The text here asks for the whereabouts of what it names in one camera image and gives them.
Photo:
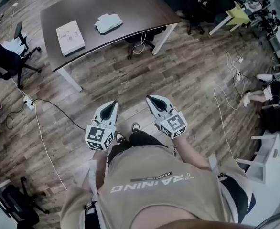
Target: power strip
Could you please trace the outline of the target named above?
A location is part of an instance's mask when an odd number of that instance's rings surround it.
[[[30,110],[35,108],[33,101],[28,96],[24,97],[23,102],[29,107]]]

